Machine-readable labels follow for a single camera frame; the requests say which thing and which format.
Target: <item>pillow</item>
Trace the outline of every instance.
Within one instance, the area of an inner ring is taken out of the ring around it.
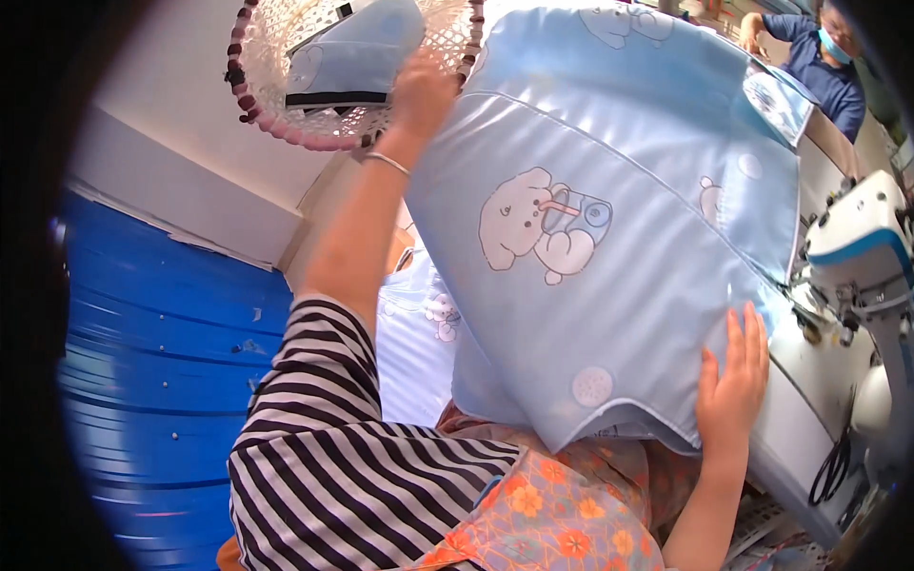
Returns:
[[[387,105],[397,71],[424,35],[413,0],[377,0],[295,49],[286,108]]]
[[[789,312],[798,162],[747,101],[745,52],[600,6],[495,25],[407,203],[469,333],[460,409],[552,451],[615,428],[695,452],[727,307],[769,331]]]

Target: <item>blue metal panel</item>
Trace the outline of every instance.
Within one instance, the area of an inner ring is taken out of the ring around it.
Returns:
[[[65,195],[70,316],[59,382],[96,504],[138,565],[216,568],[226,458],[292,294],[279,272]]]

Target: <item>striped sleeve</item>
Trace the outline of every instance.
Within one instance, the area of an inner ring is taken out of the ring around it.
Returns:
[[[236,448],[380,419],[375,349],[364,323],[330,298],[309,296],[292,305]]]
[[[364,324],[336,301],[293,304],[228,458],[248,569],[406,566],[514,463],[512,445],[382,422],[374,352]]]

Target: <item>bangle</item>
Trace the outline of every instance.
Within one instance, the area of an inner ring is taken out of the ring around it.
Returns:
[[[409,170],[407,170],[407,168],[405,166],[403,166],[402,164],[398,163],[397,161],[391,159],[390,157],[384,156],[381,153],[365,153],[365,158],[378,159],[379,161],[384,161],[385,163],[394,167],[401,173],[405,174],[407,178],[409,178]]]

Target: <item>pink beaded trim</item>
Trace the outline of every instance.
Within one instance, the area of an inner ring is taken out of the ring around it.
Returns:
[[[250,24],[254,10],[260,0],[244,0],[244,7],[238,11],[238,17],[235,20],[235,26],[231,29],[231,40],[228,44],[228,71],[226,72],[226,81],[231,83],[231,92],[238,99],[238,106],[244,115],[239,116],[239,121],[248,124],[257,124],[260,130],[268,132],[276,139],[283,139],[288,144],[299,145],[311,151],[349,151],[357,146],[369,146],[374,142],[374,137],[368,137],[367,144],[364,143],[365,137],[357,136],[338,137],[330,135],[317,135],[303,132],[302,129],[293,127],[283,117],[276,113],[264,111],[257,104],[254,96],[248,93],[248,83],[244,80],[244,70],[241,68],[239,56],[241,55],[241,40],[244,39],[245,30]],[[470,41],[467,42],[466,51],[461,59],[461,64],[457,68],[457,73],[461,76],[461,85],[470,75],[470,69],[476,61],[476,56],[480,52],[480,40],[483,37],[483,4],[485,0],[468,0],[473,7],[473,16],[470,18]]]

